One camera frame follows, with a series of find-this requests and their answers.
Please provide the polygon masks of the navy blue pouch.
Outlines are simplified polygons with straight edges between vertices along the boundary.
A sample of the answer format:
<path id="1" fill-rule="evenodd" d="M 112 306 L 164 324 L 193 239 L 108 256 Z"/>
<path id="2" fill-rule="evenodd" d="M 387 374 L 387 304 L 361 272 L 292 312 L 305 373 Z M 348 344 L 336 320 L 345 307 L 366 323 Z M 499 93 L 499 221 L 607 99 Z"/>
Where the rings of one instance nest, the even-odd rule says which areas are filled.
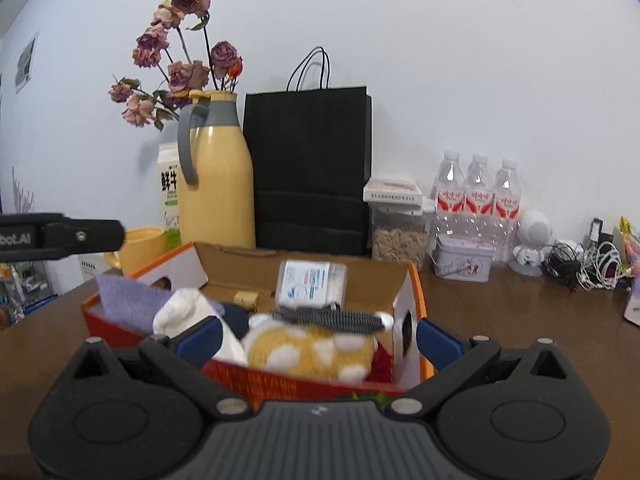
<path id="1" fill-rule="evenodd" d="M 250 319 L 250 311 L 247 311 L 238 304 L 232 302 L 223 302 L 222 310 L 224 313 L 221 317 L 227 323 L 234 336 L 242 340 L 246 333 L 250 330 L 248 320 Z"/>

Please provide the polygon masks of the colourful snack packet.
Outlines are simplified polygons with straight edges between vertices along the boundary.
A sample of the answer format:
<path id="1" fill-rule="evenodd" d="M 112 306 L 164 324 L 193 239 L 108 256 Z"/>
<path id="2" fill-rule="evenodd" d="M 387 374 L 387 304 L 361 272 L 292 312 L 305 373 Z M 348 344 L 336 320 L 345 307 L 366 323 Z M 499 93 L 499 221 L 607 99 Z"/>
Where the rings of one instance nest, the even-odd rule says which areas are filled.
<path id="1" fill-rule="evenodd" d="M 636 228 L 626 217 L 618 222 L 620 236 L 622 237 L 624 256 L 628 273 L 638 276 L 640 271 L 640 235 Z"/>

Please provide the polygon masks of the small yellow block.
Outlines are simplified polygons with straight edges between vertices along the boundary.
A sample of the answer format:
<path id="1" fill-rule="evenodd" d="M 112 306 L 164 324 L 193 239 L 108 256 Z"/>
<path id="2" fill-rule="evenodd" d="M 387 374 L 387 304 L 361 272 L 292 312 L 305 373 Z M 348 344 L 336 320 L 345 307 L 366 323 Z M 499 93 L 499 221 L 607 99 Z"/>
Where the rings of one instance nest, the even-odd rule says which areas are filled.
<path id="1" fill-rule="evenodd" d="M 251 290 L 239 290 L 235 293 L 233 302 L 243 309 L 254 309 L 257 307 L 259 302 L 259 292 L 252 292 Z"/>

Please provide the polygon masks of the black charger adapter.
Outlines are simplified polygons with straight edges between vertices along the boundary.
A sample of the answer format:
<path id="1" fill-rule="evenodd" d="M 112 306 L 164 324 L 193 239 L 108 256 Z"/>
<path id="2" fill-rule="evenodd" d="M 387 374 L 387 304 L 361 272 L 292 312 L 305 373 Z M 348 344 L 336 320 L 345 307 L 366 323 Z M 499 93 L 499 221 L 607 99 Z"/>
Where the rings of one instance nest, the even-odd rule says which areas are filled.
<path id="1" fill-rule="evenodd" d="M 612 244 L 613 235 L 603 229 L 603 220 L 593 218 L 590 223 L 589 234 L 587 236 L 587 247 L 598 249 L 602 244 Z"/>

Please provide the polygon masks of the yellow thermos jug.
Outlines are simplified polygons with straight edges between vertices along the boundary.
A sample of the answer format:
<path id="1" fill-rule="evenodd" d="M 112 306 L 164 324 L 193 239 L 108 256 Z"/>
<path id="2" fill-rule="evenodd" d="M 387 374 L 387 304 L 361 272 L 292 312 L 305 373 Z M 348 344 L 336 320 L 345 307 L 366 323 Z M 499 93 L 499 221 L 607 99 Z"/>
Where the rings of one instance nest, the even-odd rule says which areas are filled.
<path id="1" fill-rule="evenodd" d="M 253 164 L 236 94 L 192 90 L 189 99 L 177 130 L 181 239 L 253 249 Z"/>

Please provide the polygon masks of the white robot figurine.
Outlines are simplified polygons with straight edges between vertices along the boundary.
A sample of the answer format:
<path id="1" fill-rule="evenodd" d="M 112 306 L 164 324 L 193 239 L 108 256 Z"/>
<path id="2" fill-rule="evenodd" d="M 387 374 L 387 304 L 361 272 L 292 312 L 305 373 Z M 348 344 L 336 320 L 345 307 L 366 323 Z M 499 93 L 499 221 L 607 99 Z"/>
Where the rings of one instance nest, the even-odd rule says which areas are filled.
<path id="1" fill-rule="evenodd" d="M 530 278 L 541 278 L 544 248 L 552 237 L 551 222 L 540 211 L 526 210 L 518 220 L 516 236 L 518 244 L 513 248 L 510 269 Z"/>

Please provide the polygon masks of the purple tissue box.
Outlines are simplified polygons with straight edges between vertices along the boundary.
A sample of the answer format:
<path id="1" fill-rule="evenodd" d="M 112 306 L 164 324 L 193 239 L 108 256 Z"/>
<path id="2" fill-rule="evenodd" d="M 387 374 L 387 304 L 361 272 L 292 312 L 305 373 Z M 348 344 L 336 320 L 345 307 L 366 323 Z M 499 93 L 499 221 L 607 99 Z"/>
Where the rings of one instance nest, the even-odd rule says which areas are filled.
<path id="1" fill-rule="evenodd" d="M 624 319 L 640 326 L 640 276 L 637 275 L 631 285 L 630 294 L 623 314 Z"/>

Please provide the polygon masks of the white flat box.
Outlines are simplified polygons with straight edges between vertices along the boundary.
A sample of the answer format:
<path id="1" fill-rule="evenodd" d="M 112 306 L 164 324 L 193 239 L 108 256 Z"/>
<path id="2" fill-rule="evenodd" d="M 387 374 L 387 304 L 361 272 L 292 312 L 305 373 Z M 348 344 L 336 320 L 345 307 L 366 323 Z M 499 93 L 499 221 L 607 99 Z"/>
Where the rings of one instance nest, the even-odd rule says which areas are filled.
<path id="1" fill-rule="evenodd" d="M 419 207 L 423 193 L 413 180 L 371 178 L 363 187 L 365 203 Z"/>

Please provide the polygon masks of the small grey tin box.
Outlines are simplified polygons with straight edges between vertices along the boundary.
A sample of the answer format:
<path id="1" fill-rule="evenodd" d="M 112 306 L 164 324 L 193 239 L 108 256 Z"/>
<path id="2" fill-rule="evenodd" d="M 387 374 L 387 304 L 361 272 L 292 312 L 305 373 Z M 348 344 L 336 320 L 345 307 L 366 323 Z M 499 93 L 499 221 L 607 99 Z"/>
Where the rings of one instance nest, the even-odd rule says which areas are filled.
<path id="1" fill-rule="evenodd" d="M 487 283 L 495 246 L 476 238 L 438 234 L 432 253 L 434 272 L 449 281 Z"/>

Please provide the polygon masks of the left water bottle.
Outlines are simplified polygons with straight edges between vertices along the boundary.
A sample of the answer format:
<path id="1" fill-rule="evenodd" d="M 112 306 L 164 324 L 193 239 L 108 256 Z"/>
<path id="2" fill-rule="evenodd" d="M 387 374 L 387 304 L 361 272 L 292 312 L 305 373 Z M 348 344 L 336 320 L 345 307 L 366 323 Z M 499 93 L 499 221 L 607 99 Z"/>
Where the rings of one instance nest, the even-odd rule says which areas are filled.
<path id="1" fill-rule="evenodd" d="M 434 200 L 439 234 L 462 235 L 465 230 L 464 177 L 458 152 L 444 151 L 434 181 Z"/>

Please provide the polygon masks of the white tissue pack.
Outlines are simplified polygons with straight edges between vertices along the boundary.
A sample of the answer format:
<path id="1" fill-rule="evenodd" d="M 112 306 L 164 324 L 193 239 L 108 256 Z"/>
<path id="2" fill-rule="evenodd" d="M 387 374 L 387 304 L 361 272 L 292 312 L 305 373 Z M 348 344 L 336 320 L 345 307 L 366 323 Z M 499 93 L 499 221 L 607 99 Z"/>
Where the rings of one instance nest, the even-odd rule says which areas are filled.
<path id="1" fill-rule="evenodd" d="M 274 303 L 279 308 L 344 307 L 347 266 L 327 261 L 288 259 L 280 264 Z"/>

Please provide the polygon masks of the middle water bottle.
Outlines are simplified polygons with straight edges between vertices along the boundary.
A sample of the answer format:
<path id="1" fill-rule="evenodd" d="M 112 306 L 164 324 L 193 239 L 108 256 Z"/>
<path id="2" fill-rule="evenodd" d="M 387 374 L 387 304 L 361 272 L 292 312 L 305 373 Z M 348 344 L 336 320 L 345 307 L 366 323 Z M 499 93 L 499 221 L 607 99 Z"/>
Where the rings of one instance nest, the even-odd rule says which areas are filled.
<path id="1" fill-rule="evenodd" d="M 489 220 L 494 204 L 494 191 L 485 155 L 475 154 L 464 182 L 464 211 L 468 217 L 469 236 L 486 240 L 490 234 Z"/>

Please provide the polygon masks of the right water bottle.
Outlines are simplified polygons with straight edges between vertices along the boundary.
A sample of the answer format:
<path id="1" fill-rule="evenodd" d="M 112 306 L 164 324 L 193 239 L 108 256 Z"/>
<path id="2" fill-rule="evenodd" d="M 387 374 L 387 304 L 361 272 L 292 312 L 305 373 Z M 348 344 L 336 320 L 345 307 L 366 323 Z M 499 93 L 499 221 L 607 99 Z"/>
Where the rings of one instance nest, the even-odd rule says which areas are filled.
<path id="1" fill-rule="evenodd" d="M 522 189 L 516 162 L 503 159 L 494 187 L 492 213 L 496 218 L 494 263 L 506 266 L 512 256 L 515 226 L 521 208 Z"/>

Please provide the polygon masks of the red artificial rose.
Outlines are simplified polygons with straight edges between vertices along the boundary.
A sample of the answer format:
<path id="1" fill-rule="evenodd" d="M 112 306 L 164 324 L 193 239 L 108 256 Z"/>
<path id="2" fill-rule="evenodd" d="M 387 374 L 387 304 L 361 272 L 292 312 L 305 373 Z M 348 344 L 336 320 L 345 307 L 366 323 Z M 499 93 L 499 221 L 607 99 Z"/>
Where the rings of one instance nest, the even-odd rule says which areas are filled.
<path id="1" fill-rule="evenodd" d="M 378 341 L 376 342 L 376 348 L 372 356 L 370 372 L 366 378 L 366 382 L 390 385 L 393 385 L 395 382 L 393 356 L 389 354 L 385 347 Z"/>

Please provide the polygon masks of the white and yellow plush toy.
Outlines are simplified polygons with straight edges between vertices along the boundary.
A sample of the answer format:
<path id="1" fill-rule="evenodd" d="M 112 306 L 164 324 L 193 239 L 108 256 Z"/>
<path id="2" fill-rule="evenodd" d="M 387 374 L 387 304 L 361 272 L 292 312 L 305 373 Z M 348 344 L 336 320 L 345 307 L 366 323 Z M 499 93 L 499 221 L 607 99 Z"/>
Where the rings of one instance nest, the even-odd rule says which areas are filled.
<path id="1" fill-rule="evenodd" d="M 363 384 L 378 338 L 296 325 L 260 314 L 242 339 L 247 365 L 317 382 Z"/>

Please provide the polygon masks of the yellow ceramic mug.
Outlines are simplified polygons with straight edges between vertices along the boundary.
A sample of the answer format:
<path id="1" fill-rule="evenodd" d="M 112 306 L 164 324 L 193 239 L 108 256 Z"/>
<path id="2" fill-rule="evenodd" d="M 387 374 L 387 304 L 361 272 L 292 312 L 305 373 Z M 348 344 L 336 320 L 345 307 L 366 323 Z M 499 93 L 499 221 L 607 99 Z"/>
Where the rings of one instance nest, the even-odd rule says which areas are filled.
<path id="1" fill-rule="evenodd" d="M 165 252 L 165 231 L 157 226 L 148 226 L 127 230 L 122 247 L 117 252 L 106 252 L 103 259 L 112 269 L 130 275 Z"/>

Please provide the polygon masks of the dried pink flower bouquet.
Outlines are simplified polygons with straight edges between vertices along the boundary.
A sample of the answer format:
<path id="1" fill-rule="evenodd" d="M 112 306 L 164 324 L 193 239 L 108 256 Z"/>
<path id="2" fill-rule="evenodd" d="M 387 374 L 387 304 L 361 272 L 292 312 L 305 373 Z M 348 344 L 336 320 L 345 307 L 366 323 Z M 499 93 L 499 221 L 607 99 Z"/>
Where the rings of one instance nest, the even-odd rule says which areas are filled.
<path id="1" fill-rule="evenodd" d="M 128 125 L 163 130 L 194 99 L 235 92 L 243 58 L 231 42 L 210 41 L 210 10 L 212 0 L 164 0 L 157 6 L 131 58 L 140 70 L 159 72 L 162 81 L 151 88 L 138 78 L 122 77 L 108 90 Z"/>

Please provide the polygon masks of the white milk carton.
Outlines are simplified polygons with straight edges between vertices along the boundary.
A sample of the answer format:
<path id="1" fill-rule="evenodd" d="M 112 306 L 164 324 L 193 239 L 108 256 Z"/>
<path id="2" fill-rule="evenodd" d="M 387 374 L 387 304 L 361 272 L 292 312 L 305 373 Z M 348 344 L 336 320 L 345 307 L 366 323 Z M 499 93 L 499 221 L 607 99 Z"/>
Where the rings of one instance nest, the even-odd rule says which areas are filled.
<path id="1" fill-rule="evenodd" d="M 181 245 L 178 197 L 179 169 L 177 143 L 160 144 L 157 157 L 158 187 L 160 188 L 160 212 L 163 217 L 168 250 Z"/>

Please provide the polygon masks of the white cloth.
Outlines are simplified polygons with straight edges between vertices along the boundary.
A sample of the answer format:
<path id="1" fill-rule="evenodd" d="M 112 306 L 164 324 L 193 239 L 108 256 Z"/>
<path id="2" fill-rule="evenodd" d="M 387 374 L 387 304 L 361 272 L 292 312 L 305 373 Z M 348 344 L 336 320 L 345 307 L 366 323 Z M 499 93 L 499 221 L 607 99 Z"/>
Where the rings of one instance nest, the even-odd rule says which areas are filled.
<path id="1" fill-rule="evenodd" d="M 222 329 L 221 345 L 213 355 L 214 359 L 245 365 L 246 352 L 241 341 L 234 336 L 221 315 L 221 302 L 209 300 L 194 288 L 177 289 L 155 315 L 153 333 L 177 337 L 206 318 L 216 318 Z"/>

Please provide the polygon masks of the purple knitted cloth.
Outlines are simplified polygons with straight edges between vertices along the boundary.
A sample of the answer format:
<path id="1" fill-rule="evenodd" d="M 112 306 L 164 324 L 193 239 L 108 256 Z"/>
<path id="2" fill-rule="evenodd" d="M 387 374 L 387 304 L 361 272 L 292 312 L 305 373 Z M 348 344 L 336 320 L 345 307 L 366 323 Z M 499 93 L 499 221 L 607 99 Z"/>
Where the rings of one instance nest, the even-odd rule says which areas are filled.
<path id="1" fill-rule="evenodd" d="M 152 333 L 155 315 L 172 296 L 171 289 L 148 286 L 118 275 L 101 274 L 96 284 L 103 317 L 140 334 Z"/>

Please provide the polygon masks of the clear snack container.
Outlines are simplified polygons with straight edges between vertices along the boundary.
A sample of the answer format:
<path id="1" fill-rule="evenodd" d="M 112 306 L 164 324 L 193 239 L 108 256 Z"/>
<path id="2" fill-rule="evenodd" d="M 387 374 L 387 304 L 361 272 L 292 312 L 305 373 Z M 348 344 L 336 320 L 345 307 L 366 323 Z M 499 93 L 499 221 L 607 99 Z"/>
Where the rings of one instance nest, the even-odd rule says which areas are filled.
<path id="1" fill-rule="evenodd" d="M 413 263 L 422 269 L 427 253 L 427 214 L 421 208 L 371 208 L 372 259 L 387 263 Z"/>

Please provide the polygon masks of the water bottle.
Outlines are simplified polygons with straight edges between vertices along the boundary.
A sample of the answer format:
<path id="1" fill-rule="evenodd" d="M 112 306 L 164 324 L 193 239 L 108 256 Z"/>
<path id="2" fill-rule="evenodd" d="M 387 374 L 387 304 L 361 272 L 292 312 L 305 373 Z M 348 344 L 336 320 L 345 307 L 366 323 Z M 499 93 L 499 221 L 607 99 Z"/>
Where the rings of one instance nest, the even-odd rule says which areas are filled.
<path id="1" fill-rule="evenodd" d="M 462 235 L 465 230 L 464 177 L 458 152 L 444 151 L 434 181 L 434 200 L 439 234 Z"/>
<path id="2" fill-rule="evenodd" d="M 494 263 L 506 266 L 512 256 L 515 226 L 521 208 L 522 189 L 516 162 L 503 159 L 494 187 L 492 213 L 496 218 Z"/>
<path id="3" fill-rule="evenodd" d="M 490 234 L 489 220 L 494 204 L 494 191 L 485 155 L 475 154 L 464 182 L 464 211 L 468 217 L 469 236 L 486 240 Z"/>

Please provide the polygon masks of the black paper bag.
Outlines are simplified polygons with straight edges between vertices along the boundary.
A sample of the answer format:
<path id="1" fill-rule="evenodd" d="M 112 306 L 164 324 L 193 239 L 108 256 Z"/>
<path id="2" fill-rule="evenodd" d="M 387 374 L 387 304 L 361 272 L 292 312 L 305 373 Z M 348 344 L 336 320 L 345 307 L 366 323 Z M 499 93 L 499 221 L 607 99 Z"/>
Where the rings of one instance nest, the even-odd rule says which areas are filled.
<path id="1" fill-rule="evenodd" d="M 260 248 L 370 254 L 371 98 L 363 87 L 330 88 L 330 75 L 328 52 L 315 47 L 284 90 L 245 98 Z"/>

